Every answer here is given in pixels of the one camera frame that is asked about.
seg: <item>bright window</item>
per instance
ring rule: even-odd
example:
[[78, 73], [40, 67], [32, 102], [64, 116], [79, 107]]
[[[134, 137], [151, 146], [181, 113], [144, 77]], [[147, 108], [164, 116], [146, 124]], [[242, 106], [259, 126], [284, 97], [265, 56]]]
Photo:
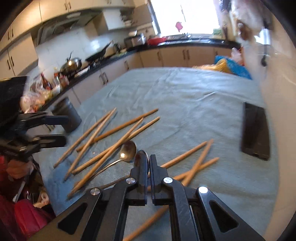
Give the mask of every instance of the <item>bright window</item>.
[[[151, 0], [161, 35], [212, 34], [219, 28], [213, 0]], [[176, 23], [181, 22], [180, 32]]]

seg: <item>black phone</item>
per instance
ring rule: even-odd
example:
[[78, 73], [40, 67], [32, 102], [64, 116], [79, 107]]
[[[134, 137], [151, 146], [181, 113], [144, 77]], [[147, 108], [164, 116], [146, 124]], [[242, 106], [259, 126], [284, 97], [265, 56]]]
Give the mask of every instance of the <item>black phone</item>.
[[269, 130], [264, 108], [244, 102], [243, 112], [241, 151], [268, 160]]

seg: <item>light blue tablecloth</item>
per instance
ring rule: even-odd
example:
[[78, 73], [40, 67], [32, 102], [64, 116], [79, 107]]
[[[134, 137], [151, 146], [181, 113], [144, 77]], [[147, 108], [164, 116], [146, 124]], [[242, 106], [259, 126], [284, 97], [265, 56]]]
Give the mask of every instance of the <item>light blue tablecloth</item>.
[[[214, 138], [206, 160], [214, 157], [220, 157], [220, 160], [198, 173], [190, 186], [207, 186], [263, 235], [278, 189], [277, 149], [272, 124], [269, 122], [269, 161], [240, 152], [242, 102], [245, 101], [265, 106], [254, 81], [230, 74], [189, 68], [147, 68], [125, 73], [82, 103], [77, 111], [83, 121], [76, 131], [68, 135], [67, 147], [44, 149], [35, 155], [55, 213], [63, 212], [83, 195], [82, 191], [71, 200], [66, 200], [74, 182], [89, 171], [88, 168], [63, 182], [63, 177], [77, 153], [69, 156], [56, 169], [53, 169], [53, 164], [67, 148], [106, 111], [114, 107], [117, 108], [117, 114], [105, 130], [159, 108], [159, 111], [147, 117], [144, 123], [157, 116], [161, 119], [133, 139], [138, 149], [145, 150], [148, 155], [155, 154], [160, 165], [201, 142]], [[130, 127], [93, 145], [79, 165], [113, 145]], [[58, 126], [53, 133], [63, 133], [62, 127]], [[202, 150], [197, 151], [170, 167], [169, 175], [175, 176], [188, 171], [201, 152]], [[108, 163], [116, 159], [118, 154], [113, 155]], [[131, 168], [132, 164], [119, 162], [96, 177], [87, 188], [112, 182], [129, 174]], [[152, 205], [150, 199], [145, 207], [130, 207], [125, 235], [144, 223], [157, 208]], [[168, 213], [136, 240], [153, 239], [171, 240]]]

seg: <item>metal spoon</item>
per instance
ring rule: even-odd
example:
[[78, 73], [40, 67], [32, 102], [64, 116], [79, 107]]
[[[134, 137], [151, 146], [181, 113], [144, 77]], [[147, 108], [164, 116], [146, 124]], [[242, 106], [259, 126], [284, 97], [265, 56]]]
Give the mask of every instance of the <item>metal spoon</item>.
[[136, 144], [133, 141], [126, 141], [122, 144], [120, 149], [120, 159], [117, 161], [112, 162], [108, 166], [104, 167], [102, 170], [98, 171], [97, 173], [93, 174], [89, 181], [93, 180], [97, 175], [108, 169], [109, 167], [115, 165], [120, 161], [125, 162], [132, 162], [135, 155], [137, 153]]

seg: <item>black countertop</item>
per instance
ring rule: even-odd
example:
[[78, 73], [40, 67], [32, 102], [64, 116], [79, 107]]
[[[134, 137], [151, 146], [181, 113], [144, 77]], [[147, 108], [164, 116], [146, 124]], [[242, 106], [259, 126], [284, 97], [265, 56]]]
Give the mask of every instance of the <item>black countertop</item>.
[[172, 40], [167, 41], [164, 43], [161, 43], [159, 45], [141, 45], [134, 47], [132, 49], [129, 49], [125, 54], [117, 56], [117, 57], [110, 57], [106, 60], [102, 60], [100, 65], [97, 65], [94, 68], [91, 68], [86, 73], [75, 77], [70, 81], [70, 84], [65, 87], [58, 95], [47, 101], [38, 111], [45, 111], [47, 110], [59, 97], [61, 97], [64, 93], [66, 93], [68, 90], [73, 88], [76, 84], [83, 81], [88, 76], [94, 74], [95, 72], [99, 71], [100, 69], [104, 68], [105, 66], [120, 60], [122, 58], [125, 58], [126, 56], [129, 56], [136, 52], [141, 52], [145, 50], [150, 49], [157, 49], [157, 48], [164, 48], [164, 47], [176, 47], [176, 46], [211, 46], [211, 47], [222, 47], [222, 48], [237, 48], [239, 49], [241, 45], [234, 41], [225, 41], [220, 39], [192, 39], [192, 40]]

